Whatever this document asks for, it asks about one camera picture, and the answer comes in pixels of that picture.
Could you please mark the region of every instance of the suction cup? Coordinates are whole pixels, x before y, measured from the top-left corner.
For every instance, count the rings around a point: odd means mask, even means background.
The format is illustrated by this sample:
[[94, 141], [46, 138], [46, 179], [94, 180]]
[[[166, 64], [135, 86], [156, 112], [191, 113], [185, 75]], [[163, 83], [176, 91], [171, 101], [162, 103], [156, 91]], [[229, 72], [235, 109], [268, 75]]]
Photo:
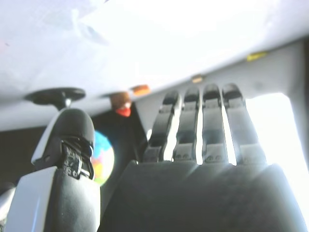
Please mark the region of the suction cup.
[[80, 88], [50, 88], [31, 93], [25, 99], [38, 105], [53, 105], [60, 111], [85, 96], [85, 91]]

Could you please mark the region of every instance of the yellow block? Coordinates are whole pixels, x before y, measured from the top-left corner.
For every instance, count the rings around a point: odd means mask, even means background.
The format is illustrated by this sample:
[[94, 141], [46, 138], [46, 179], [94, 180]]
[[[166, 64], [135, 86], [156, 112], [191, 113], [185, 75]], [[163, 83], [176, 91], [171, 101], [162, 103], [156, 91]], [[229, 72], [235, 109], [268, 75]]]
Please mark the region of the yellow block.
[[267, 52], [257, 52], [257, 53], [252, 53], [250, 55], [247, 56], [247, 61], [250, 62], [250, 61], [254, 61], [254, 60], [257, 60], [259, 58], [262, 58], [264, 56], [267, 55]]

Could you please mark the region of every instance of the globe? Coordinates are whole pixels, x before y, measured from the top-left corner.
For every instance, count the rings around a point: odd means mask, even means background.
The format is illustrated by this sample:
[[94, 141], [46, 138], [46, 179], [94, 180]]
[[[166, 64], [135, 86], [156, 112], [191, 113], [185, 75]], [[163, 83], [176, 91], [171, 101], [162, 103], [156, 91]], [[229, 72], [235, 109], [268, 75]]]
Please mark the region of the globe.
[[112, 173], [114, 151], [107, 137], [95, 131], [95, 146], [91, 163], [95, 171], [95, 182], [103, 185]]

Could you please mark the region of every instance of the robotic hand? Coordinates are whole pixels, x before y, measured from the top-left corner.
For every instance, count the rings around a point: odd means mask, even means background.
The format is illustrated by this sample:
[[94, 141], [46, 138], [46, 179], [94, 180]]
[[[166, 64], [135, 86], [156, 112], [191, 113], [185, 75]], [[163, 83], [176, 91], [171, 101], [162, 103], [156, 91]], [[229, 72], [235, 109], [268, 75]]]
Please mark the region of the robotic hand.
[[100, 187], [90, 162], [94, 127], [79, 109], [62, 109], [47, 126], [15, 190], [5, 232], [96, 232]]

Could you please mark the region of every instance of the red object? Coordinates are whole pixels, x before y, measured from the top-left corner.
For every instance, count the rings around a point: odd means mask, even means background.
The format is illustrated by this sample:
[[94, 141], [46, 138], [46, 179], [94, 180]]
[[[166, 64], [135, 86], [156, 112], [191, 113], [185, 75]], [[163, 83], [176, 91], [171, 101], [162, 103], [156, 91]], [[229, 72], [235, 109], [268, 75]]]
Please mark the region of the red object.
[[130, 108], [122, 108], [115, 110], [117, 114], [123, 116], [123, 117], [129, 117], [131, 115], [131, 109]]

